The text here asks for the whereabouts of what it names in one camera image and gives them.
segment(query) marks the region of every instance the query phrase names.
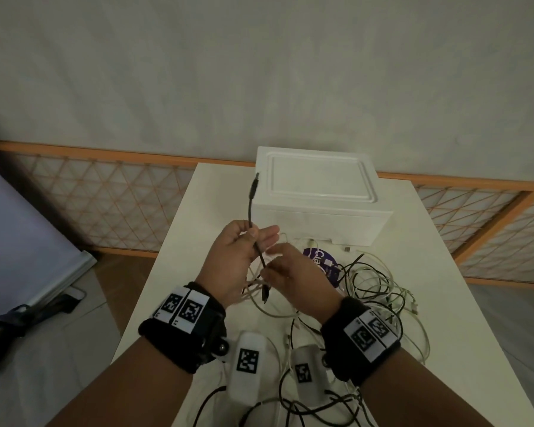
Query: right hand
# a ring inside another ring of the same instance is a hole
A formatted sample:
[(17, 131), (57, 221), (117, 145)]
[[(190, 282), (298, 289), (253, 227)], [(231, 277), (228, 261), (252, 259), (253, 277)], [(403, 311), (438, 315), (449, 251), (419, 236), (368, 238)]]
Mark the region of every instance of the right hand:
[(275, 244), (268, 254), (282, 254), (261, 270), (261, 276), (300, 312), (326, 322), (340, 308), (342, 295), (322, 270), (289, 243)]

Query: purple label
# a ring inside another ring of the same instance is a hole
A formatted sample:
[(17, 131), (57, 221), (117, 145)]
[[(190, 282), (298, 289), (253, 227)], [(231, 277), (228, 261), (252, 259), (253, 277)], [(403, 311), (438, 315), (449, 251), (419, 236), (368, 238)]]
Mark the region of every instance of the purple label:
[(326, 275), (326, 278), (332, 284), (332, 286), (338, 286), (338, 278), (340, 276), (340, 268), (336, 266), (336, 261), (327, 251), (317, 249), (316, 247), (307, 248), (303, 251), (303, 254), (310, 258), (322, 272)]

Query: hand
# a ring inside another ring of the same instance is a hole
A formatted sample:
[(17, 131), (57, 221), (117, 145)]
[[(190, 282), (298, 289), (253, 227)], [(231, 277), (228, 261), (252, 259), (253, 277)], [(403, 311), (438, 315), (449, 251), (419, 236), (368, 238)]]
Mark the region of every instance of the hand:
[(278, 240), (277, 225), (261, 230), (253, 225), (250, 229), (246, 220), (234, 220), (212, 244), (196, 282), (227, 308), (239, 299), (247, 285), (247, 270), (257, 258), (253, 244), (257, 242), (264, 251)]
[(342, 295), (322, 270), (289, 243), (276, 244), (268, 254), (282, 254), (261, 270), (261, 276), (291, 304), (320, 323), (338, 311)]

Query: box lid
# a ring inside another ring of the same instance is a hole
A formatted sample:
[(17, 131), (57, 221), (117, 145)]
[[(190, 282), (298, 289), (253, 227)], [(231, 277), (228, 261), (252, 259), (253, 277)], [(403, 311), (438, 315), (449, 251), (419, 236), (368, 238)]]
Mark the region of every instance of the box lid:
[(259, 147), (256, 170), (257, 207), (352, 215), (388, 210), (366, 154)]

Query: cable connector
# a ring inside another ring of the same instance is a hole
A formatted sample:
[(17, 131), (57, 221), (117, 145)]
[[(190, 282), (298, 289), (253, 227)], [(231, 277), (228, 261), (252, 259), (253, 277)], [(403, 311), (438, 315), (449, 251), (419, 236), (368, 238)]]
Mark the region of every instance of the cable connector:
[(251, 183), (251, 190), (249, 191), (249, 200), (252, 201), (255, 197), (255, 192), (257, 191), (257, 186), (259, 185), (259, 172), (255, 174), (255, 179)]

